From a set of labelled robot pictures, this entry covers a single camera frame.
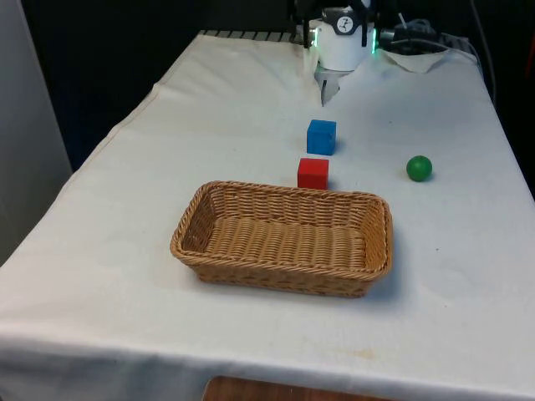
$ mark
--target stain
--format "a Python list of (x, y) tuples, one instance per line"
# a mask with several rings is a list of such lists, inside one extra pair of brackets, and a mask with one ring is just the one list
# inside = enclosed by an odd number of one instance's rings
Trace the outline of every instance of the stain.
[(358, 358), (368, 359), (370, 361), (373, 361), (376, 358), (375, 352), (371, 348), (365, 348), (360, 351), (351, 351), (349, 355)]

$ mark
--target blue cube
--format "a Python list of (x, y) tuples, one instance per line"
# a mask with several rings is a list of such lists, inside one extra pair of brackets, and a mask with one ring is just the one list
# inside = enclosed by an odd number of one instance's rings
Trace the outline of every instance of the blue cube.
[(336, 145), (336, 123), (313, 119), (307, 131), (307, 153), (331, 156)]

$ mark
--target white tablecloth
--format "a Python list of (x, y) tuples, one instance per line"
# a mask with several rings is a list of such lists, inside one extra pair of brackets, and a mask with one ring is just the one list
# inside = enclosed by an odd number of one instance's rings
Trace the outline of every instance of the white tablecloth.
[[(321, 108), (289, 43), (199, 37), (0, 269), (0, 396), (194, 400), (224, 374), (400, 399), (534, 399), (535, 207), (476, 66), (369, 58)], [(210, 180), (383, 196), (395, 268), (363, 299), (208, 285), (169, 252)], [(404, 172), (414, 155), (430, 182)]]

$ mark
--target dark background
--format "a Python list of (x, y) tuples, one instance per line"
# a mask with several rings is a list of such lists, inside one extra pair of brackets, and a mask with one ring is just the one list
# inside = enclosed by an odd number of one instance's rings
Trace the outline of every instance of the dark background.
[[(378, 0), (393, 6), (394, 0)], [(534, 0), (476, 0), (497, 76), (497, 112), (535, 190), (534, 73), (524, 71)], [(150, 92), (200, 29), (284, 31), (286, 0), (23, 0), (73, 168)], [(399, 0), (405, 19), (467, 36), (484, 60), (468, 0)], [(394, 22), (395, 15), (384, 15)], [(485, 64), (486, 76), (488, 66)]]

